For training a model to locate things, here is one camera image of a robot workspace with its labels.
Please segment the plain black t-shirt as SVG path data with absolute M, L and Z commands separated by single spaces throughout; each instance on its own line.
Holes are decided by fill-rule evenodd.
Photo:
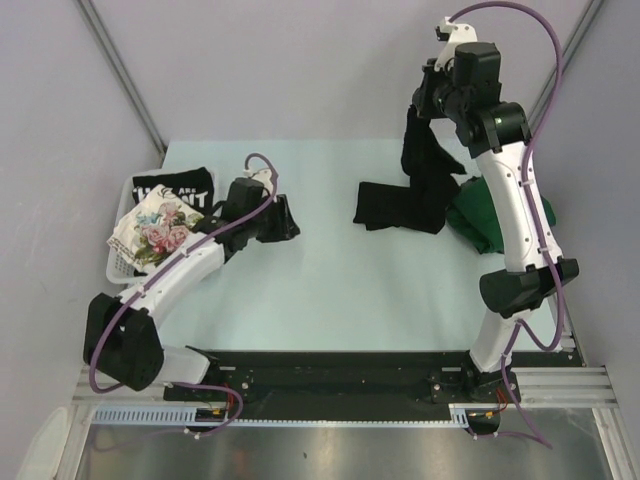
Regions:
M 401 168 L 409 185 L 360 183 L 353 222 L 368 231 L 397 227 L 437 234 L 460 192 L 454 177 L 466 169 L 440 145 L 430 121 L 415 106 L 408 108 L 406 120 Z

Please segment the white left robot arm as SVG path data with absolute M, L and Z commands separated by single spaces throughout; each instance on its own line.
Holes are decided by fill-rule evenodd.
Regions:
M 220 211 L 194 232 L 158 269 L 117 296 L 97 295 L 88 308 L 84 360 L 96 393 L 102 373 L 118 387 L 142 391 L 154 382 L 183 385 L 197 398 L 214 397 L 220 374 L 210 355 L 162 344 L 159 328 L 180 298 L 220 269 L 251 240 L 277 243 L 299 235 L 286 195 L 261 181 L 236 178 Z

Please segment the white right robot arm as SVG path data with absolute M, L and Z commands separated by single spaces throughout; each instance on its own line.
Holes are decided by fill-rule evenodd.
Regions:
M 548 224 L 526 148 L 526 113 L 501 98 L 501 55 L 492 43 L 451 39 L 424 67 L 413 102 L 424 118 L 447 118 L 486 181 L 503 238 L 505 267 L 480 278 L 487 307 L 480 333 L 461 367 L 460 389 L 472 401 L 509 391 L 512 336 L 552 294 L 577 277 Z

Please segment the black printed t-shirt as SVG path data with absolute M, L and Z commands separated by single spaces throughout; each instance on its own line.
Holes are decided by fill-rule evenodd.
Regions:
M 131 195 L 136 204 L 158 185 L 203 214 L 212 211 L 215 197 L 214 175 L 205 167 L 168 174 L 134 176 Z

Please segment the white floral t-shirt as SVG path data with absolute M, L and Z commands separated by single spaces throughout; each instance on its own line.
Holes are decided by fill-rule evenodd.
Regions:
M 204 215 L 162 184 L 114 227 L 107 245 L 140 274 L 148 274 L 180 249 Z

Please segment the green folded t-shirt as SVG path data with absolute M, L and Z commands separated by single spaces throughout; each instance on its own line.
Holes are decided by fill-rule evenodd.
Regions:
M 446 222 L 479 254 L 504 253 L 497 213 L 483 177 L 471 177 L 461 185 L 446 211 Z

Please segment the white plastic basket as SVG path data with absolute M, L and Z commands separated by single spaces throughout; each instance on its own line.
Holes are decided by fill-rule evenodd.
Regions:
M 218 188 L 218 180 L 216 179 L 216 175 L 212 169 L 207 167 L 205 168 L 208 169 L 214 175 L 214 184 L 215 184 L 214 204 L 215 204 L 218 198 L 218 195 L 216 194 L 216 190 Z M 185 171 L 185 170 L 184 169 L 178 169 L 178 170 L 156 169 L 156 170 L 140 172 L 127 178 L 124 181 L 124 184 L 122 187 L 114 226 L 117 226 L 121 218 L 124 217 L 126 214 L 128 214 L 137 205 L 134 202 L 131 195 L 131 189 L 133 187 L 132 179 L 134 176 L 146 175 L 146 174 L 168 174 L 168 173 L 176 173 L 180 171 Z M 129 265 L 121 257 L 121 255 L 118 252 L 116 252 L 114 249 L 111 249 L 109 251 L 107 265 L 106 265 L 106 277 L 111 283 L 116 285 L 129 284 L 136 279 L 136 275 L 137 275 L 137 271 L 134 269 L 134 267 L 132 265 Z

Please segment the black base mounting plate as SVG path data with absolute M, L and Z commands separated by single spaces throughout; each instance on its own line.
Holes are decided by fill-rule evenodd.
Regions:
M 208 352 L 203 389 L 168 388 L 167 401 L 241 398 L 244 420 L 427 421 L 449 403 L 492 404 L 505 394 L 499 374 L 479 379 L 464 351 Z

